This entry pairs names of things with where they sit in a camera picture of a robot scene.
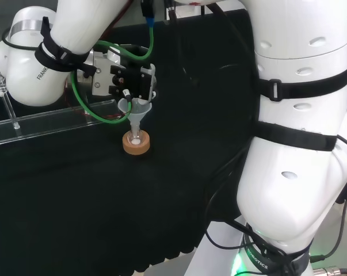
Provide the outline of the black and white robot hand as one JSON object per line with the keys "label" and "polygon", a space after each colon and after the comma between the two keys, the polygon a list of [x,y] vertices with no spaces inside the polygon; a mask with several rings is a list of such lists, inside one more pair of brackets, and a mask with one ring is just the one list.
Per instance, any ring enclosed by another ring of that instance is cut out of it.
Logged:
{"label": "black and white robot hand", "polygon": [[148,68],[140,65],[127,68],[112,65],[112,85],[108,92],[114,97],[123,97],[123,91],[129,90],[132,98],[137,98],[141,105],[146,105],[157,96],[155,72],[156,68],[152,63]]}

